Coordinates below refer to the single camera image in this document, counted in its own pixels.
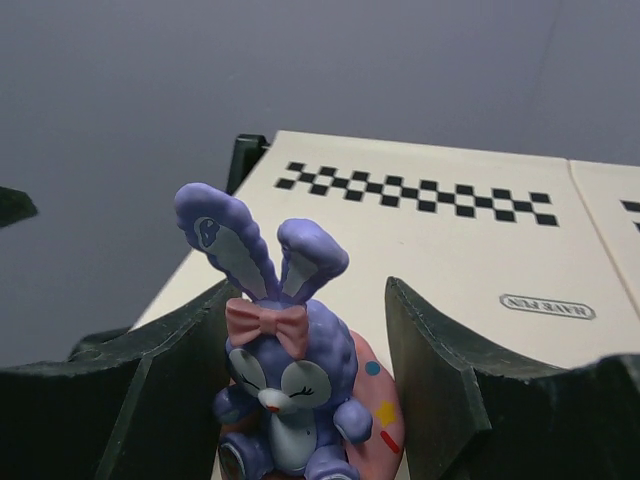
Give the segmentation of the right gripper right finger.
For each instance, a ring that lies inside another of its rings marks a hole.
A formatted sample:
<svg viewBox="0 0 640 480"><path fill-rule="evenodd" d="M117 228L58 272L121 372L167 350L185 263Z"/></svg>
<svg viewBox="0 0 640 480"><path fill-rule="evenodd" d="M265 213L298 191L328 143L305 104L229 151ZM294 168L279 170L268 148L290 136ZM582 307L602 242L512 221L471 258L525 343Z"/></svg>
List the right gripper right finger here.
<svg viewBox="0 0 640 480"><path fill-rule="evenodd" d="M635 479L639 358L562 369L502 347L399 278L389 350L414 479Z"/></svg>

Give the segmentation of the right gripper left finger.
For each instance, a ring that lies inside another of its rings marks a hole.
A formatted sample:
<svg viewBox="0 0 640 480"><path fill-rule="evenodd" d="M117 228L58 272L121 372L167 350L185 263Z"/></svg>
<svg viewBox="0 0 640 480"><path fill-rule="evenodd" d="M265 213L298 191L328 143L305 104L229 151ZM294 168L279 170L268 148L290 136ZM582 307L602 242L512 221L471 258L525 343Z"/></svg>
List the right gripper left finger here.
<svg viewBox="0 0 640 480"><path fill-rule="evenodd" d="M226 387L220 282L134 330L84 338L62 362L1 372L5 479L207 479Z"/></svg>

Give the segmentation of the purple bunny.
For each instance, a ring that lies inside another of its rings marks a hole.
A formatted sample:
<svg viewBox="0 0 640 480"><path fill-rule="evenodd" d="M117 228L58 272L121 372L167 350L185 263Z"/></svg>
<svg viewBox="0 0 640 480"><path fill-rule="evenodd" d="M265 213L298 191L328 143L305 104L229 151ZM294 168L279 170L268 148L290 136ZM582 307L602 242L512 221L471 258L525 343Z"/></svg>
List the purple bunny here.
<svg viewBox="0 0 640 480"><path fill-rule="evenodd" d="M275 266L240 200L204 183L175 195L188 243L240 290L224 307L230 384L213 400L225 479L392 479L405 426L392 375L315 294L347 252L317 223L278 228Z"/></svg>

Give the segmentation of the beige three-tier shelf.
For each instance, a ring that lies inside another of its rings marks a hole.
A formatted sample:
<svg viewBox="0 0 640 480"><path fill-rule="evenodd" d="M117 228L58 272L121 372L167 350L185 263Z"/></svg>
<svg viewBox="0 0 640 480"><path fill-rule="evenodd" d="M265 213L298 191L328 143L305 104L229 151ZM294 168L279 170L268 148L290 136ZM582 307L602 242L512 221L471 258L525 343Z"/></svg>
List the beige three-tier shelf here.
<svg viewBox="0 0 640 480"><path fill-rule="evenodd" d="M274 260L309 218L349 253L319 299L390 359L385 284L524 356L639 349L639 171L558 157L277 133L237 190Z"/></svg>

